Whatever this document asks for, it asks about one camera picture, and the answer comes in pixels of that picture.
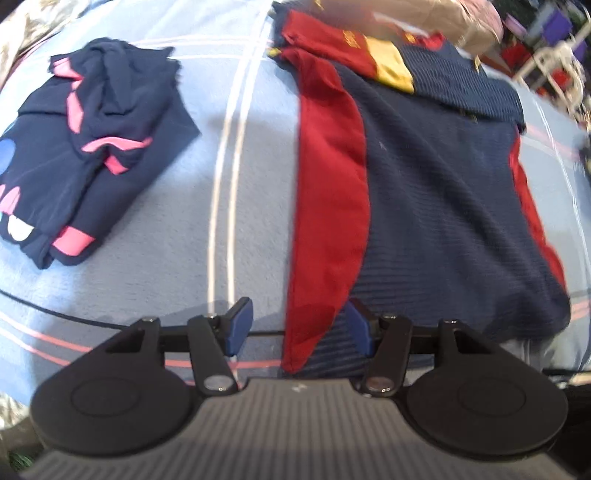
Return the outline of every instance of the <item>light blue bedsheet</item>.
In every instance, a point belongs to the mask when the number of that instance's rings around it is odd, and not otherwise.
[[[299,105],[291,75],[265,55],[267,0],[112,0],[27,58],[0,93],[0,131],[49,77],[52,54],[113,37],[174,46],[180,92],[202,131],[134,204],[105,245],[78,267],[37,270],[0,244],[0,288],[66,314],[131,323],[177,312],[224,312],[254,301],[254,329],[280,329],[290,259]],[[543,348],[546,366],[580,367],[589,348],[591,189],[577,160],[583,133],[542,99],[520,91],[528,133],[521,160],[547,236],[566,269],[573,323]],[[0,391],[27,403],[52,372],[112,335],[0,297]],[[276,375],[279,339],[249,339],[233,364],[242,377]],[[189,380],[180,355],[170,365]]]

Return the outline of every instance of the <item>folded navy shirt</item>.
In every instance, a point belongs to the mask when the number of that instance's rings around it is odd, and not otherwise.
[[[38,268],[78,264],[197,137],[172,48],[99,38],[51,58],[0,138],[0,235]]]

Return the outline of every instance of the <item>yellow tag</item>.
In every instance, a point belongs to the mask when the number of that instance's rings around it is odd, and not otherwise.
[[[413,76],[396,46],[372,37],[365,37],[365,42],[376,65],[376,80],[403,92],[414,93]]]
[[[279,48],[269,48],[269,50],[267,51],[267,55],[269,55],[271,58],[277,57],[279,54],[281,53],[281,50],[279,50]]]
[[[353,48],[361,48],[357,43],[357,39],[355,38],[355,34],[350,30],[343,30],[343,35],[345,36],[345,41],[348,43],[349,47]]]

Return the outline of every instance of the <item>purple object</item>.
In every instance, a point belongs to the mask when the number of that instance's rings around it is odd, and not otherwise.
[[[572,28],[573,24],[568,17],[559,9],[556,9],[546,22],[542,37],[550,47],[554,47],[560,40],[568,36]]]
[[[585,53],[587,53],[587,42],[582,42],[577,48],[574,49],[573,54],[574,57],[578,61],[583,61],[585,57]]]
[[[513,35],[517,38],[525,37],[527,29],[523,25],[521,25],[515,17],[512,17],[511,15],[507,14],[504,23],[507,30],[513,33]]]

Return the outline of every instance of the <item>ribbed gray surface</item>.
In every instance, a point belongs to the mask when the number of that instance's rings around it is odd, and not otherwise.
[[[548,456],[483,463],[449,455],[411,430],[394,403],[346,380],[252,380],[208,400],[186,430],[149,452],[89,460],[58,452],[30,480],[562,480]]]

